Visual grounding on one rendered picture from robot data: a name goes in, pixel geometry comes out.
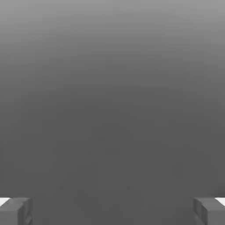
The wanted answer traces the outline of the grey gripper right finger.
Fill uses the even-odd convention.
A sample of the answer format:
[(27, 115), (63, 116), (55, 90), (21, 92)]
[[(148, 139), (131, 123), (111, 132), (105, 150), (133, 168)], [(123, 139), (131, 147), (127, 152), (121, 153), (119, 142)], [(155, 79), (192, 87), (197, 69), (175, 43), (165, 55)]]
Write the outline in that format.
[(193, 199), (195, 225), (225, 225), (225, 197)]

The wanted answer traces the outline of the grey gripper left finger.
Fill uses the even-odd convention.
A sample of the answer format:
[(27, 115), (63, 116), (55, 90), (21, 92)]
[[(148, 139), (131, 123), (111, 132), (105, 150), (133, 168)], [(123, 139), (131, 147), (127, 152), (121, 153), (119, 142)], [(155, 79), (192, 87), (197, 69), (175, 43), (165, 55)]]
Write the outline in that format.
[(0, 225), (33, 225), (32, 199), (0, 197)]

